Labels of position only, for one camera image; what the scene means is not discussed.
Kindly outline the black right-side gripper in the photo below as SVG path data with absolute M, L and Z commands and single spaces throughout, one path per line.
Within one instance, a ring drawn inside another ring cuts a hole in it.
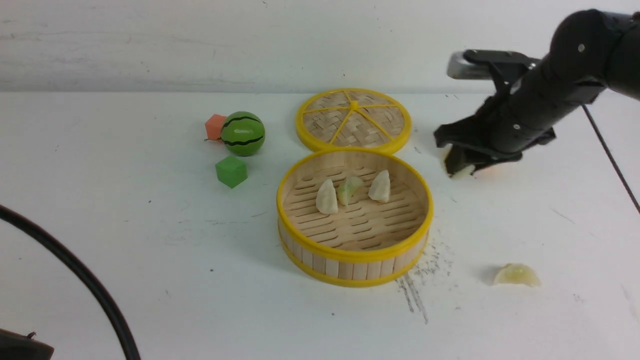
M 496 92 L 482 107 L 482 122 L 469 116 L 440 125 L 437 148 L 459 146 L 477 167 L 521 161 L 522 153 L 556 138 L 553 127 L 604 91 L 589 77 L 565 79 L 549 63 L 538 63 L 519 82 Z

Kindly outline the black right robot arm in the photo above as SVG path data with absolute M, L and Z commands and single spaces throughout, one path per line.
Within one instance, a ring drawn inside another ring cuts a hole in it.
M 542 59 L 468 49 L 451 55 L 446 73 L 495 87 L 474 114 L 435 130 L 436 146 L 450 146 L 446 173 L 518 162 L 524 151 L 553 141 L 558 121 L 606 89 L 638 100 L 639 14 L 578 11 L 558 25 Z

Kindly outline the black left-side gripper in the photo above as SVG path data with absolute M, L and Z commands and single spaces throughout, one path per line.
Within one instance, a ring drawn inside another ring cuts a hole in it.
M 34 339 L 36 332 L 27 335 L 0 330 L 1 360 L 50 360 L 55 349 Z

